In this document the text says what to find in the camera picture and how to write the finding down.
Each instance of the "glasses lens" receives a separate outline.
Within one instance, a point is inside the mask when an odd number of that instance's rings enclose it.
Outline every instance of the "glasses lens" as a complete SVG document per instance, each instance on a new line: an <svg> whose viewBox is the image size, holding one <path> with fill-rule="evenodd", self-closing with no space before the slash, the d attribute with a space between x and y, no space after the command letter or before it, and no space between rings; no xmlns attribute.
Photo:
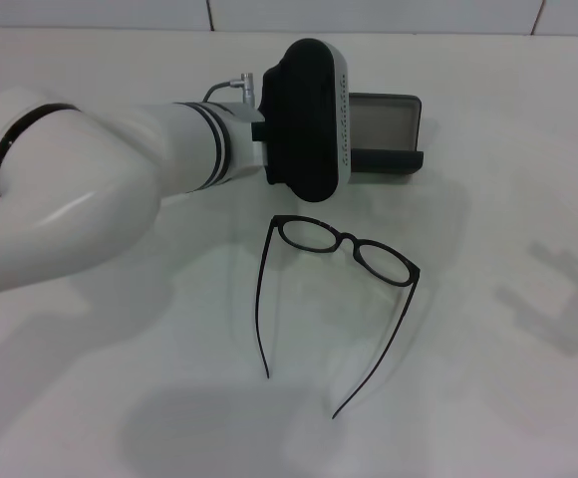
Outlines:
<svg viewBox="0 0 578 478"><path fill-rule="evenodd" d="M311 222L287 222L282 230L290 242L307 249L328 249L336 244L336 236L325 227Z"/></svg>
<svg viewBox="0 0 578 478"><path fill-rule="evenodd" d="M369 267L391 281L406 282L409 279L405 263L389 251L365 244L360 247L360 255Z"/></svg>

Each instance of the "black eyeglasses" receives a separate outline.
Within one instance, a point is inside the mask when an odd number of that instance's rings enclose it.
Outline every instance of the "black eyeglasses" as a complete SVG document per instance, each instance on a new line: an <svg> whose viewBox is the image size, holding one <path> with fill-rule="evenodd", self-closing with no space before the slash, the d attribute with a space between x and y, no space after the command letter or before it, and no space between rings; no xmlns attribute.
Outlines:
<svg viewBox="0 0 578 478"><path fill-rule="evenodd" d="M265 365L265 372L267 373L267 378L270 377L269 366L267 365L267 358L265 356L265 351L262 347L262 341L260 340L260 323L258 321L258 305L260 303L260 289L262 287L262 275L265 269L265 263L267 262L267 253L269 252L269 244L271 242L271 236L275 228L278 228L280 237L289 244L301 251L315 252L319 254L325 254L330 252L335 252L342 244L342 241L349 239L353 243L353 257L359 262L365 269L367 269L371 274L376 276L378 279L391 284L396 287L407 287L411 286L409 291L409 296L405 302L405 306L402 309L396 328L393 330L389 342L382 351L380 358L371 369L367 377L360 383L360 385L354 390L354 392L345 400L345 402L340 405L340 407L333 414L332 419L338 416L338 413L349 403L354 396L362 389L363 386L369 381L371 376L380 366L383 358L387 354L391 343L396 337L396 333L400 328L403 318L407 314L409 305L411 304L411 299L418 286L418 281L420 280L420 268L416 266L413 262L407 259L405 256L400 254L395 249L382 244L381 242L371 241L369 239L358 239L353 234L348 232L339 232L329 224L325 224L322 221L313 219L311 217L304 216L274 216L269 224L269 230L267 231L267 238L265 239L265 247L262 250L262 259L260 261L260 272L258 273L258 287L256 289L256 338L258 339L258 347L260 348L260 355L262 357L262 362Z"/></svg>

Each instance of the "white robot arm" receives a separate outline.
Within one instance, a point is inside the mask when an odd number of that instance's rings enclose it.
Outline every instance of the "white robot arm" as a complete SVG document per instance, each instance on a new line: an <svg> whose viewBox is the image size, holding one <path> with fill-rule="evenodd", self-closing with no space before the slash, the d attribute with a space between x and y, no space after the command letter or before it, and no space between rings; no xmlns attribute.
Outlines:
<svg viewBox="0 0 578 478"><path fill-rule="evenodd" d="M52 95L0 95L0 291L79 272L152 225L165 196L263 167L270 183L321 201L347 182L347 70L333 47L301 40L243 103L86 114Z"/></svg>

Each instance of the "glasses frame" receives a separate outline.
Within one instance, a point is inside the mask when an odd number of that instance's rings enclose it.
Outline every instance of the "glasses frame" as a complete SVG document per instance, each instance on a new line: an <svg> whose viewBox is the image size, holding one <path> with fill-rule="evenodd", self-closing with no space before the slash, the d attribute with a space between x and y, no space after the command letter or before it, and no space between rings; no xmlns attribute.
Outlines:
<svg viewBox="0 0 578 478"><path fill-rule="evenodd" d="M284 232L285 225L290 223L290 222L308 222L308 223L323 227L323 228L327 229L335 237L336 243L334 245L332 245L330 247L326 247L326 248L313 248L313 247L306 247L306 246L302 246L300 244L297 244L297 243L293 242L291 239L289 239ZM398 329L400 328L400 325L402 324L402 321L403 321L405 315L407 314L407 311L409 310L409 305L411 304L411 300L412 300L413 295L416 291L416 287L418 286L418 282L420 281L420 268L418 266L416 266L413 262L411 262L409 259L407 259L400 252L387 246L386 244L383 244L383 243L377 242L377 241L372 241L370 239L358 239L353 234L350 234L348 232L340 232L337 229L335 229L334 227L330 226L329 224L322 222L322 221L319 221L318 219L314 219L312 217L306 217L306 216L295 216L295 215L274 216L271 219L271 222L269 223L269 230L267 231L267 237L265 239L265 245L264 245L264 248L262 250L262 258L260 260L260 270L258 272L258 285L256 288L256 304L255 304L256 339L258 341L258 348L260 350L260 356L262 358L262 363L264 364L264 367L265 367L265 373L267 374L267 378L271 377L271 373L269 371L269 365L267 364L267 358L265 356L264 348L262 346L262 340L260 338L260 321L259 321L258 309L259 309L259 305L260 305L260 291L262 289L262 278L264 275L265 264L267 262L267 254L269 252L269 245L271 244L271 238L273 237L273 231L276 228L278 229L278 233L280 234L280 237L282 237L282 239L290 246L295 247L296 249L299 249L301 251L313 252L316 254L333 253L340 248L341 244L343 243L343 241L345 239L349 239L353 243L353 258L356 260L356 262L358 262L365 269L367 269L367 271L369 271L372 275L374 275L375 277L377 277L381 281L386 282L387 284L395 286L395 287L411 286L411 289L409 291L409 296L407 297L407 301L405 302L405 306L402 309L402 313L400 314L400 317L398 318L398 322L396 323L396 327L393 330L393 333L391 334L391 337L389 338L389 341L386 344L384 350L382 351L382 354L380 355L380 357L376 361L376 364L373 366L371 371L367 374L365 379L362 381L362 383L360 383L360 385L358 385L356 387L356 389L353 391L353 393L351 393L351 395L349 395L349 397L342 403L342 405L340 405L338 407L338 409L336 410L336 412L332 416L332 419L333 419L336 416L338 416L338 414L342 411L342 409L353 399L354 396L356 396L356 394L369 381L369 379L376 372L376 370L380 366L380 363L382 363L382 360L384 359L385 355L389 351L389 348L391 347L391 343L393 342L394 338L396 337L396 334L398 333ZM388 277L385 277L382 274L380 274L379 272L377 272L362 257L362 253L360 252L360 248L362 246L378 247L380 249L383 249L383 250L393 254L400 261L402 261L402 263L405 265L405 267L409 271L409 278L406 279L405 281L393 281L393 280L389 279Z"/></svg>

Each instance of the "white table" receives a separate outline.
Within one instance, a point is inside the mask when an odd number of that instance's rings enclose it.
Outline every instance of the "white table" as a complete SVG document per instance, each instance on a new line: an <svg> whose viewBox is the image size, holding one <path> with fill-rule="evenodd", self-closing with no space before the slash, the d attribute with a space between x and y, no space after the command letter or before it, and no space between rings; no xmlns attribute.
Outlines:
<svg viewBox="0 0 578 478"><path fill-rule="evenodd" d="M0 30L0 90L193 100L296 38ZM422 99L424 169L316 205L263 175L176 198L123 257L1 294L0 478L578 478L578 39L323 38L352 91ZM395 348L334 421L398 294L276 237L266 381L253 293L282 213L422 268Z"/></svg>

